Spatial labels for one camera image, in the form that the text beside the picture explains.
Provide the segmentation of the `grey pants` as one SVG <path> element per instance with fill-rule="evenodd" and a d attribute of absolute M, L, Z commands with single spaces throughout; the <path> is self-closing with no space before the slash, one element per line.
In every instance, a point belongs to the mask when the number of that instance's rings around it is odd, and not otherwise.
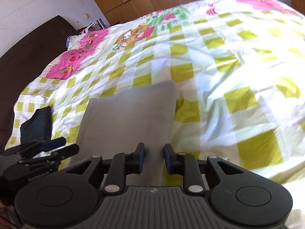
<path fill-rule="evenodd" d="M 140 175 L 127 176 L 127 185 L 162 184 L 163 148 L 174 122 L 177 88 L 174 81 L 130 88 L 112 96 L 91 98 L 81 121 L 75 164 L 93 155 L 112 159 L 144 143 L 146 156 Z"/>

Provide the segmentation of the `black folded cloth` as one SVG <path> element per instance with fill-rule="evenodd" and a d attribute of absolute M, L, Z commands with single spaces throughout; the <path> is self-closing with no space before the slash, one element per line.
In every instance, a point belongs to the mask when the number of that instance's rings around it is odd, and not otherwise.
<path fill-rule="evenodd" d="M 52 134 L 51 107 L 37 109 L 33 116 L 21 125 L 20 133 L 21 144 L 50 140 Z"/>

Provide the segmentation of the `dark wooden headboard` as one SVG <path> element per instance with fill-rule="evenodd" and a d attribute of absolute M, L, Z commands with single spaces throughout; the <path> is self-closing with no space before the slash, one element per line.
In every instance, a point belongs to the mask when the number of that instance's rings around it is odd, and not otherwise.
<path fill-rule="evenodd" d="M 14 104 L 24 88 L 67 50 L 66 41 L 78 31 L 63 17 L 46 21 L 1 57 L 1 149 L 11 136 Z"/>

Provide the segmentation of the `checkered cartoon bed sheet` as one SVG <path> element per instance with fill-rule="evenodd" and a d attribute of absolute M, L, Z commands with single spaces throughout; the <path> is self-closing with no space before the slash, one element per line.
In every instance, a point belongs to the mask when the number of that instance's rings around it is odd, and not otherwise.
<path fill-rule="evenodd" d="M 283 184 L 304 228 L 304 15 L 277 0 L 201 0 L 68 38 L 20 93 L 6 148 L 35 109 L 75 143 L 91 98 L 174 81 L 170 142 Z"/>

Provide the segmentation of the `metal cup on nightstand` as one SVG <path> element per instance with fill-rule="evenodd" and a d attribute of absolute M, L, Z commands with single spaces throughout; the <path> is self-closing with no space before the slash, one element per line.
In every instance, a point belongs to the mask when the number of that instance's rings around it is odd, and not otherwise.
<path fill-rule="evenodd" d="M 102 30 L 106 28 L 105 24 L 103 23 L 103 21 L 100 18 L 96 20 L 96 23 L 99 25 L 99 27 Z"/>

